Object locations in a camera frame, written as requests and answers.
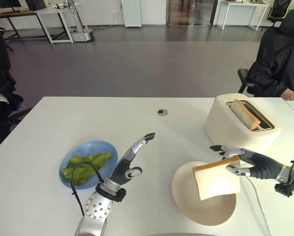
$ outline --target glass door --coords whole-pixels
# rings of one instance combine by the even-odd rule
[[[167,0],[167,24],[208,25],[218,0]]]

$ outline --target white cabinet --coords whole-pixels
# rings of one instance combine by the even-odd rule
[[[142,27],[140,0],[122,0],[125,27]]]

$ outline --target person's hand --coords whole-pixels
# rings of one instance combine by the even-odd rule
[[[281,97],[286,101],[294,101],[294,91],[288,88],[283,92]]]

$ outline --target power cord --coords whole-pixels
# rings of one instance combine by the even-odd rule
[[[261,204],[261,201],[260,201],[260,197],[259,197],[259,194],[256,190],[256,187],[254,185],[254,183],[248,178],[248,177],[245,177],[249,182],[250,184],[252,185],[253,189],[254,189],[254,192],[255,192],[255,195],[256,195],[256,199],[257,199],[257,202],[259,203],[259,207],[260,207],[260,210],[261,210],[261,213],[262,213],[262,216],[263,216],[263,219],[265,221],[265,225],[266,225],[266,229],[267,229],[267,233],[269,236],[272,236],[273,234],[271,233],[271,230],[270,230],[270,227],[269,227],[269,224],[268,224],[268,221],[267,221],[267,218],[265,216],[265,213],[263,211],[263,207],[262,207],[262,204]]]
[[[100,181],[101,183],[103,183],[103,181],[104,181],[103,178],[101,177],[101,175],[100,175],[98,169],[97,169],[97,168],[96,168],[91,162],[83,161],[83,162],[81,162],[81,163],[78,163],[78,164],[74,167],[74,169],[73,169],[73,171],[72,171],[72,175],[71,175],[71,177],[70,177],[70,186],[71,186],[72,191],[73,191],[72,195],[75,195],[76,200],[77,200],[77,202],[78,202],[78,204],[79,204],[79,207],[80,207],[80,210],[82,211],[82,215],[83,215],[83,216],[85,215],[85,214],[84,214],[84,210],[83,210],[83,206],[82,206],[82,204],[81,204],[81,202],[80,202],[80,199],[79,199],[79,197],[78,197],[78,194],[77,194],[77,192],[76,192],[76,188],[75,188],[75,185],[74,185],[74,172],[75,172],[75,170],[76,170],[79,166],[84,165],[84,164],[86,164],[86,165],[91,165],[91,166],[93,167],[94,171],[96,172],[96,174],[97,174],[97,176],[98,176],[98,178],[99,178],[99,181]]]
[[[291,172],[293,171],[294,168],[294,159],[291,161],[292,165],[290,166],[290,171],[289,171],[289,176],[288,176],[288,180],[287,180],[287,194],[288,196],[290,196],[290,177],[291,177]]]
[[[109,25],[109,26],[104,26],[104,27],[98,27],[98,28],[95,28],[95,29],[93,29],[93,31],[98,31],[98,30],[105,30],[105,29],[107,29],[107,28],[111,28],[113,25],[114,25],[114,21],[116,20],[116,15],[118,15],[118,12],[115,12],[114,14],[113,14],[113,21],[112,21],[112,24],[111,25]]]

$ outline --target toaster slot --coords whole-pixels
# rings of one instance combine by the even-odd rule
[[[254,130],[254,132],[261,132],[265,130],[271,130],[274,128],[273,124],[270,123],[255,107],[253,107],[248,101],[241,100],[240,102],[245,106],[245,108],[252,113],[257,119],[260,120],[260,124],[257,126],[257,128]],[[226,105],[231,107],[233,101],[226,102]]]

